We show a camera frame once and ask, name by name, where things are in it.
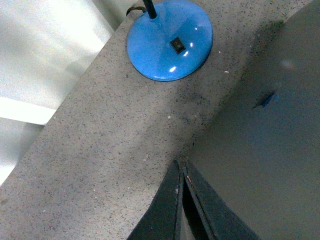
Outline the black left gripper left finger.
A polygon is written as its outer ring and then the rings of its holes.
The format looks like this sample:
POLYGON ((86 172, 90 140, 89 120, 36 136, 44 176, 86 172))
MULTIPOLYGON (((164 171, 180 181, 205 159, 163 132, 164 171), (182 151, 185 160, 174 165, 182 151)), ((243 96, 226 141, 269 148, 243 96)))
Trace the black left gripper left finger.
POLYGON ((172 161, 149 208, 130 233, 129 240, 181 238, 184 175, 172 161))

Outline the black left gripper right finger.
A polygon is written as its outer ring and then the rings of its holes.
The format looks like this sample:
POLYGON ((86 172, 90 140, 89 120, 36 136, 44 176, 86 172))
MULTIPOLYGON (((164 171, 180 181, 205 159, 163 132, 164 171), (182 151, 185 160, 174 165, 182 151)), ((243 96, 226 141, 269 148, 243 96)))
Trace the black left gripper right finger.
POLYGON ((184 159, 183 177, 196 213, 209 240, 259 240, 260 237, 237 216, 197 168, 184 159))

